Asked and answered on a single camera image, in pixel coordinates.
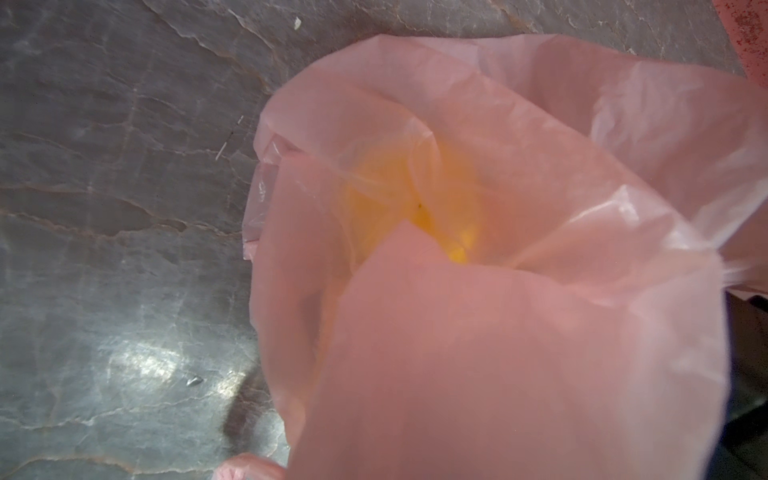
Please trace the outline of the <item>pink plastic bag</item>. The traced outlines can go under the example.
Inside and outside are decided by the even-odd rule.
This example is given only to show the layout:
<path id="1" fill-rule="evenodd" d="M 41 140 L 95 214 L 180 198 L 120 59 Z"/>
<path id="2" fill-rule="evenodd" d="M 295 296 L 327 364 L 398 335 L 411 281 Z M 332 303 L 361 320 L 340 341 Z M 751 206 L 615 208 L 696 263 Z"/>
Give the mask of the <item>pink plastic bag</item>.
<path id="1" fill-rule="evenodd" d="M 410 221 L 360 265 L 361 156 L 445 144 L 482 233 Z M 767 287 L 767 92 L 563 35 L 379 35 L 261 112 L 242 225 L 290 447 L 218 479 L 700 479 L 730 390 L 723 293 Z"/>

